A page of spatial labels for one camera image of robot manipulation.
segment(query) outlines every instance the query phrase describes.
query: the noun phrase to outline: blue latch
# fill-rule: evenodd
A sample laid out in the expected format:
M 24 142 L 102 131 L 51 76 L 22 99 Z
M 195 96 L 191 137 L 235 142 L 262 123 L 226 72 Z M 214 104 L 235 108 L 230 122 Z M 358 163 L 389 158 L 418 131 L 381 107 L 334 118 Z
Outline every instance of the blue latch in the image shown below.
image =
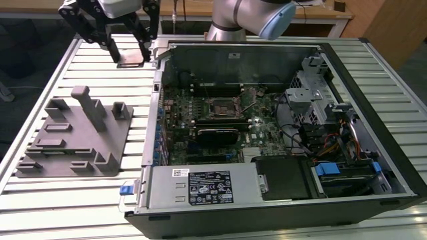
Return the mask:
M 326 162 L 321 163 L 318 166 L 314 167 L 318 176 L 322 175 L 331 175 L 331 174 L 341 174 L 341 169 L 337 163 Z
M 159 117 L 159 118 L 163 117 L 163 112 L 164 112 L 164 111 L 163 111 L 163 108 L 159 107 L 159 110 L 158 110 L 158 117 Z
M 134 186 L 120 187 L 120 196 L 134 195 Z
M 382 172 L 382 166 L 378 161 L 373 162 L 373 167 L 377 173 Z

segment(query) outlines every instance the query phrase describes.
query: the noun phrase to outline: black cable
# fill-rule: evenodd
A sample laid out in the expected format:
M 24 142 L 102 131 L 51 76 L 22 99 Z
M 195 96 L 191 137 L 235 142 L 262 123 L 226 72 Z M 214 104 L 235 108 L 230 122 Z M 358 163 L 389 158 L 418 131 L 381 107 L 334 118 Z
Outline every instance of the black cable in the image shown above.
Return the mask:
M 184 34 L 187 34 L 187 10 L 186 10 L 186 0 L 182 0 L 182 6 L 184 8 Z
M 281 100 L 282 100 L 282 98 L 286 96 L 286 91 L 282 93 L 282 95 L 281 95 L 281 97 L 279 97 L 279 99 L 278 99 L 278 104 L 277 104 L 277 106 L 275 106 L 275 122 L 277 122 L 277 124 L 278 124 L 278 126 L 281 126 L 281 124 L 279 124 L 279 118 L 278 118 L 278 110 L 279 110 L 279 104 L 281 104 Z M 315 155 L 315 153 L 313 152 L 313 151 L 310 151 L 309 150 L 309 148 L 303 145 L 303 143 L 301 142 L 301 141 L 298 141 L 286 131 L 283 131 L 283 127 L 285 126 L 293 126 L 293 127 L 299 127 L 297 124 L 285 124 L 283 126 L 281 126 L 281 131 L 282 131 L 282 133 L 291 139 L 291 140 L 294 140 L 295 141 L 295 143 L 299 145 L 299 147 L 305 150 L 305 152 L 307 153 L 307 155 L 310 155 L 310 156 L 314 156 Z
M 293 135 L 293 139 L 291 139 L 291 148 L 294 148 L 294 139 L 295 139 L 295 135 L 299 135 L 301 133 L 298 132 L 298 133 L 295 133 L 294 135 Z
M 302 5 L 301 2 L 295 1 L 298 3 L 298 5 L 302 6 L 302 8 L 305 9 L 305 24 L 307 24 L 307 13 L 306 13 L 306 6 L 311 7 L 313 4 L 307 4 L 307 5 Z

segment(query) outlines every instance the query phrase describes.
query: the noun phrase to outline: open computer tower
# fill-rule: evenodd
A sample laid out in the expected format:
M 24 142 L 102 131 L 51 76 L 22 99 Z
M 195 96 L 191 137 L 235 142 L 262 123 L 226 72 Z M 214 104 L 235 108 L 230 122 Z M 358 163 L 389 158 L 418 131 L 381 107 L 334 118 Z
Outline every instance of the open computer tower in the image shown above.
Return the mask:
M 426 200 L 330 44 L 170 41 L 156 67 L 124 216 L 148 238 L 349 225 Z

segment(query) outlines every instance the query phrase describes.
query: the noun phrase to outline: wooden desk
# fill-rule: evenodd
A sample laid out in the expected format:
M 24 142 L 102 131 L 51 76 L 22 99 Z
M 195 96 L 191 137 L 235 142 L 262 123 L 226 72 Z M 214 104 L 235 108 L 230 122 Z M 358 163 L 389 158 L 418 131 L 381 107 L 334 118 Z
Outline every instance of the wooden desk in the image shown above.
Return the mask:
M 63 0 L 0 0 L 0 18 L 27 19 L 59 19 L 58 9 Z M 183 1 L 178 2 L 178 20 L 184 19 Z M 172 20 L 174 0 L 162 0 L 160 21 Z M 186 12 L 188 21 L 211 21 L 213 0 L 186 0 Z M 140 18 L 148 19 L 143 11 L 138 12 Z M 341 37 L 345 27 L 354 15 L 350 11 L 339 12 L 329 7 L 311 6 L 297 10 L 293 19 L 294 24 L 325 24 L 334 25 L 330 37 Z

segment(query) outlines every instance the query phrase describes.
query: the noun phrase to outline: motherboard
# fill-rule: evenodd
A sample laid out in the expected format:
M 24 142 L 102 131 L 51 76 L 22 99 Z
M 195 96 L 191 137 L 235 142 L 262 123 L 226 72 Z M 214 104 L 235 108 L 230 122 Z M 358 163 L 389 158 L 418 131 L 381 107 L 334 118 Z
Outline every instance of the motherboard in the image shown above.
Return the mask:
M 275 119 L 279 96 L 263 86 L 166 88 L 168 165 L 245 163 L 285 155 Z

